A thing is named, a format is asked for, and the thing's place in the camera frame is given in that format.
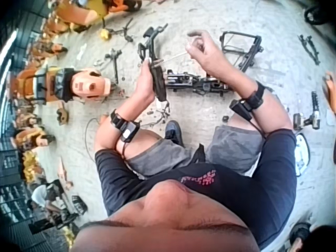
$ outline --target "black wrist strap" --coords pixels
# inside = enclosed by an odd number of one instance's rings
[[[127,127],[128,121],[126,121],[124,118],[122,118],[120,115],[116,113],[116,109],[111,113],[111,124],[123,132],[125,128]]]
[[[259,108],[264,102],[263,95],[265,87],[259,81],[257,81],[257,84],[258,84],[257,91],[253,92],[249,98],[245,99],[245,102],[249,105],[248,109],[249,112]]]

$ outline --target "forehead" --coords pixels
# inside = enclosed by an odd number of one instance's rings
[[[237,234],[205,230],[91,226],[78,234],[75,247],[93,246],[92,251],[209,252],[231,248],[236,251],[244,242]]]

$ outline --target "forearm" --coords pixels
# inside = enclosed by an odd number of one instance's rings
[[[230,74],[222,76],[221,81],[231,86],[242,98],[248,98],[257,91],[257,82],[250,79],[238,69],[232,69]],[[264,102],[253,115],[265,134],[278,129],[292,130],[290,118],[281,103],[267,89],[265,89]]]
[[[59,209],[57,206],[53,205],[51,202],[46,203],[46,209],[52,212],[60,213],[61,209]]]
[[[133,121],[149,106],[152,97],[142,97],[136,93],[128,98],[115,112],[127,121]],[[102,149],[115,149],[121,132],[107,118],[99,127],[94,143],[95,152]]]

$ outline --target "hand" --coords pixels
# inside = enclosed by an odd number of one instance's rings
[[[226,73],[235,69],[207,31],[193,30],[188,36],[196,38],[191,45],[186,46],[187,52],[209,75],[223,79]]]
[[[136,83],[135,95],[141,97],[144,100],[152,103],[155,98],[155,93],[153,90],[153,77],[149,69],[150,60],[145,59],[142,64],[141,73]]]

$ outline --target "wire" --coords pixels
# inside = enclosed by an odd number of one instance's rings
[[[127,143],[124,143],[124,146],[122,147],[122,153],[121,153],[121,157],[122,157],[122,159],[125,159],[125,149],[126,149],[126,144],[127,144]]]
[[[162,119],[167,119],[169,116],[170,116],[170,104],[169,102],[167,101],[167,104],[166,104],[166,107],[162,110],[162,111],[159,111],[157,110],[157,112],[159,112],[161,114],[160,118],[156,121],[156,122],[150,122],[150,123],[146,123],[144,125],[141,125],[141,127],[153,127],[155,125],[157,125],[158,123],[160,123],[162,121]]]
[[[89,158],[92,160],[93,163],[95,163],[95,160],[94,160],[93,157],[91,157],[91,155],[90,155],[89,148],[88,148],[88,143],[87,143],[87,141],[86,141],[86,135],[87,135],[87,131],[88,131],[88,128],[89,128],[90,123],[91,123],[92,121],[94,121],[94,120],[97,122],[97,124],[99,124],[99,121],[98,121],[97,118],[91,118],[91,119],[88,121],[88,123],[86,124],[86,127],[85,127],[85,133],[84,133],[85,149],[86,149],[86,152],[88,153]]]
[[[262,130],[260,130],[254,123],[252,123],[251,121],[248,121],[259,133],[260,133],[260,135],[264,138],[264,139],[266,139],[266,137],[265,137],[265,134],[262,132]]]

